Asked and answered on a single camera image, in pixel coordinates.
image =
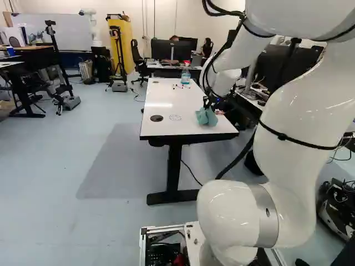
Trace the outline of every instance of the black table leg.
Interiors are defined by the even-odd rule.
[[[15,73],[8,73],[8,77],[11,80],[12,89],[13,89],[14,93],[17,94],[17,96],[21,102],[21,106],[19,107],[19,110],[24,109],[26,111],[25,114],[19,114],[19,113],[17,113],[16,110],[13,110],[10,112],[9,116],[11,116],[11,117],[33,117],[33,118],[45,117],[44,114],[36,114],[32,111],[32,109],[31,109],[32,101],[28,97],[27,89],[24,87],[19,75],[15,74]]]
[[[178,190],[181,164],[182,145],[171,144],[169,146],[168,158],[168,180],[166,191],[148,194],[146,203],[148,205],[173,203],[183,201],[195,201],[199,190]]]

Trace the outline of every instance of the cable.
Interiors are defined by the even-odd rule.
[[[144,103],[145,101],[139,101],[139,100],[137,100],[137,98],[140,96],[138,93],[136,93],[132,88],[130,88],[130,90],[134,93],[134,94],[136,94],[135,96],[134,96],[134,98],[133,98],[133,100],[135,100],[135,101],[137,101],[137,102],[139,102],[139,103]]]
[[[143,36],[145,36],[145,33],[144,33],[144,11],[143,11],[143,0],[142,0],[142,25],[143,25]]]
[[[9,4],[10,4],[10,7],[11,7],[11,11],[12,11],[12,13],[13,13],[13,8],[12,8],[11,0],[9,0]]]
[[[348,159],[336,159],[336,158],[333,158],[334,160],[336,160],[336,161],[349,161],[349,160],[351,160],[351,150],[349,150],[349,152],[350,152],[350,155],[349,155],[349,158]]]
[[[154,38],[155,38],[155,0],[154,0]]]
[[[178,20],[178,0],[175,0],[175,28],[174,28],[174,35],[176,34],[176,22]]]
[[[195,177],[194,173],[192,172],[191,168],[186,164],[186,162],[184,162],[182,159],[181,159],[181,162],[187,167],[187,169],[189,169],[192,177],[194,178],[194,180],[202,187],[203,185],[200,183],[199,180],[197,180],[197,178]]]
[[[220,8],[218,6],[216,6],[215,4],[212,3],[212,0],[207,0],[207,3],[209,4],[209,6],[214,9],[217,12],[220,12],[224,15],[230,15],[230,16],[237,16],[237,17],[243,17],[244,14],[240,11],[227,11],[223,8]]]
[[[240,19],[240,21],[239,21],[239,23],[238,23],[238,26],[237,26],[237,28],[236,28],[236,37],[237,37],[238,32],[239,32],[240,28],[242,27],[242,25],[243,25],[245,19],[246,19],[245,17],[242,17],[242,18]],[[202,88],[204,89],[205,94],[206,94],[207,96],[210,94],[210,92],[212,92],[212,93],[213,93],[215,96],[217,96],[218,98],[222,98],[221,96],[219,96],[218,94],[216,94],[216,93],[212,90],[212,88],[211,88],[211,86],[210,86],[210,84],[209,84],[209,80],[208,80],[208,75],[207,75],[207,73],[208,73],[208,71],[210,70],[210,67],[212,66],[212,64],[214,63],[214,61],[217,59],[217,57],[219,57],[220,54],[226,49],[228,43],[229,43],[228,41],[225,42],[225,44],[222,46],[222,48],[213,56],[213,58],[211,59],[211,61],[207,64],[206,69],[205,69],[205,71],[204,71],[204,73],[203,73],[203,75],[202,75]]]
[[[342,137],[341,141],[339,142],[339,146],[336,148],[333,156],[330,156],[331,160],[329,162],[326,162],[326,163],[332,163],[334,160],[336,161],[349,161],[351,159],[351,150],[350,150],[350,157],[348,159],[336,159],[335,158],[335,155],[337,154],[338,150],[346,145],[348,145],[350,143],[350,141],[353,139],[353,137],[351,137],[348,142],[346,142],[346,144],[344,145],[341,145],[341,143],[343,142],[344,140],[344,136]]]
[[[251,138],[249,139],[248,143],[245,145],[243,150],[238,154],[238,156],[229,165],[227,165],[221,172],[219,172],[219,174],[215,178],[216,180],[221,179],[226,172],[228,172],[234,166],[236,166],[249,152],[250,148],[253,146],[255,132],[256,130],[254,131],[253,135],[251,136]]]

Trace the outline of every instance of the small robot arm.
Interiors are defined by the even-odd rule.
[[[246,19],[230,49],[204,65],[200,84],[226,95],[275,34],[328,42],[323,59],[266,103],[253,141],[262,185],[213,180],[197,215],[206,243],[201,265],[247,265],[257,247],[301,245],[316,224],[315,184],[329,151],[355,114],[355,2],[246,0]]]

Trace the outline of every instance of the water bottle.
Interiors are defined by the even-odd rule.
[[[185,68],[181,73],[181,84],[189,85],[190,84],[191,74],[187,68]]]

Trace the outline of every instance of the black office chair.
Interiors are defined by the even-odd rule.
[[[138,42],[136,39],[131,40],[131,50],[132,50],[132,57],[135,63],[135,71],[137,71],[140,75],[140,78],[136,80],[132,80],[131,83],[134,84],[137,81],[140,81],[140,86],[143,86],[143,82],[148,82],[148,79],[145,76],[149,76],[149,69],[146,66],[146,60],[144,60],[138,51]]]

